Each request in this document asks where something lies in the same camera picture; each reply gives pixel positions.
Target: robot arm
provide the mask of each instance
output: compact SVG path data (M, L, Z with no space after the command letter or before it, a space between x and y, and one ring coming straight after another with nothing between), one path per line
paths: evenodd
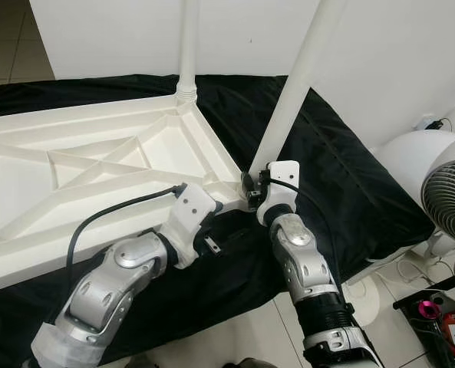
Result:
M304 332L304 357L314 368L382 367L364 332L353 323L353 310L339 294L315 236L294 213L297 192L274 183L263 187L266 179L297 187L298 163L270 163L261 178L264 200L256 214L269 227L273 251Z
M338 292L317 240L294 212L297 192L272 183L254 190L243 177L246 199L269 227L276 259L282 266L304 332L304 356L314 368L382 367L352 310ZM266 179L298 186L298 163L275 162ZM53 324L43 324L31 344L42 368L94 368L127 314L134 296L167 267L185 268L198 257L193 239L220 210L199 186L179 195L159 230L111 246L103 263L84 276Z
M189 184L159 230L112 245L101 265L85 275L53 324L42 324L31 349L42 368L93 368L113 340L134 300L167 267L185 268L198 254L193 240L220 210L203 189Z

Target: tiled floor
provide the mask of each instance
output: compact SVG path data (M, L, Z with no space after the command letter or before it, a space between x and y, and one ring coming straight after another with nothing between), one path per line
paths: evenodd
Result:
M0 84L54 79L35 19L27 0L0 0ZM445 261L452 265L455 254ZM441 264L430 268L434 281L449 276ZM400 280L395 264L379 270L390 280ZM392 303L414 289L383 282L372 275L380 294L378 318L365 327L387 368L430 368L424 348L401 312ZM426 287L414 281L415 287ZM302 356L302 331L288 294L266 305L148 352L161 368L220 368L244 357L268 360L280 368L307 368ZM108 365L121 368L128 359Z
M0 0L0 84L52 79L28 0Z

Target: fan grille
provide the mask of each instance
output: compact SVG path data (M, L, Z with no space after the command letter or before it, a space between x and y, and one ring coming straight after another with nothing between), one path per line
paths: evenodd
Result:
M455 238L455 161L438 167L425 179L421 198L437 226Z

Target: black cloth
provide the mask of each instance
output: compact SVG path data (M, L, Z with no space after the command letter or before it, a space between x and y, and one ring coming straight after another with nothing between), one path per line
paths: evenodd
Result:
M176 76L131 75L0 86L0 115L152 97L175 91ZM248 169L285 83L285 77L198 76L198 106L241 169ZM316 234L343 280L400 247L427 239L433 224L313 90L305 99L279 159L301 164L298 212ZM185 270L169 270L134 301L103 363L139 353L264 304L285 287L265 228L253 214L218 216L213 235L223 249ZM76 267L76 279L98 257ZM0 368L17 366L41 321L58 300L63 271L0 290Z

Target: white fan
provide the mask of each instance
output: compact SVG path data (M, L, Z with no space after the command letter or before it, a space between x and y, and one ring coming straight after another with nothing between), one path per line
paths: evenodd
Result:
M414 249L428 258L455 248L455 133L419 130L379 149L376 158L422 205L437 226L428 241Z

